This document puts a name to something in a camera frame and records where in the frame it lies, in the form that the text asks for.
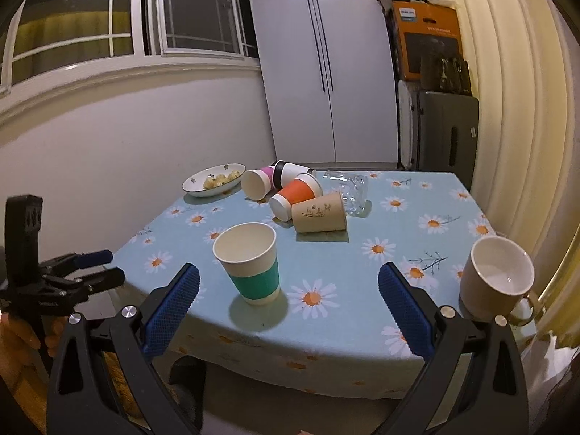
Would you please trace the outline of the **left hand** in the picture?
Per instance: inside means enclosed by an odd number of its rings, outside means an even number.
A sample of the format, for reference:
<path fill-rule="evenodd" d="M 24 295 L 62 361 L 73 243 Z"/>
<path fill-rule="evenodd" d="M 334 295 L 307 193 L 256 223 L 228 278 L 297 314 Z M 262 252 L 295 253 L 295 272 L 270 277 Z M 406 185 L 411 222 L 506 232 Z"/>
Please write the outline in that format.
<path fill-rule="evenodd" d="M 66 318 L 48 317 L 47 321 L 50 329 L 46 332 L 44 345 L 48 355 L 54 359 L 64 332 Z M 8 367 L 19 377 L 24 367 L 34 365 L 34 355 L 40 349 L 41 342 L 29 323 L 8 312 L 1 314 L 1 337 L 5 352 L 11 359 Z"/>

